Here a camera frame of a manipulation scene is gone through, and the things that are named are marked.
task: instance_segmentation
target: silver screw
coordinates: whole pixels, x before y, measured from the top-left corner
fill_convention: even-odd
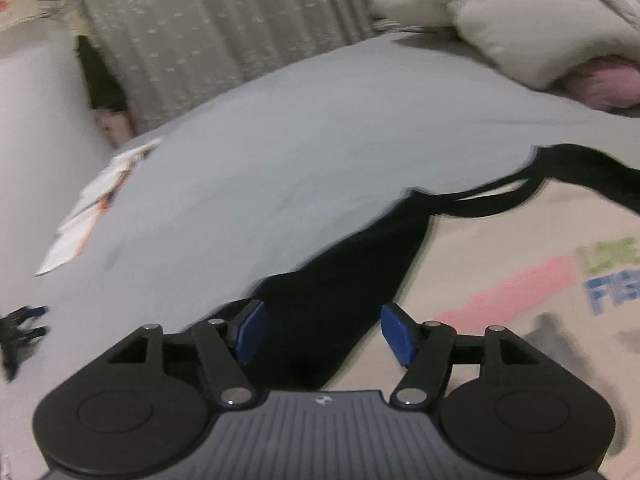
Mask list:
[[[420,388],[404,388],[396,393],[396,399],[403,404],[420,404],[427,400],[427,394]]]
[[[246,388],[227,388],[222,392],[220,398],[225,404],[235,406],[248,402],[253,396],[254,394]]]

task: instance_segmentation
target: curtain fold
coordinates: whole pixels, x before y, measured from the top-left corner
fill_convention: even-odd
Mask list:
[[[370,36],[366,0],[78,0],[154,128],[281,66]]]

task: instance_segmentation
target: black robotic claw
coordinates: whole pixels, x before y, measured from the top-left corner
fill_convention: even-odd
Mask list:
[[[376,391],[258,392],[240,363],[265,307],[236,306],[179,334],[140,327],[51,392],[33,420],[47,480],[602,478],[609,405],[504,327],[458,335],[384,306],[406,367],[386,403]],[[455,364],[480,375],[445,397]]]
[[[26,350],[34,339],[44,336],[49,330],[45,326],[31,329],[20,328],[20,326],[28,319],[38,319],[48,310],[46,306],[35,308],[24,306],[0,318],[2,368],[4,368],[4,374],[8,381],[13,381],[18,373],[21,352]]]

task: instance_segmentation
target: ribbed surface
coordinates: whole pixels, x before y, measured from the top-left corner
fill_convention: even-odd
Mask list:
[[[146,479],[513,480],[462,460],[426,415],[390,408],[378,392],[273,392],[254,410],[221,416],[191,456]]]

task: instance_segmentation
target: gray bed sheet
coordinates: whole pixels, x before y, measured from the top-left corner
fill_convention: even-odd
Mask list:
[[[575,142],[640,167],[640,119],[533,92],[463,43],[389,34],[229,92],[167,135],[83,253],[42,278],[51,332],[0,392],[15,480],[45,470],[39,400],[141,324],[180,330],[420,186],[453,192]]]

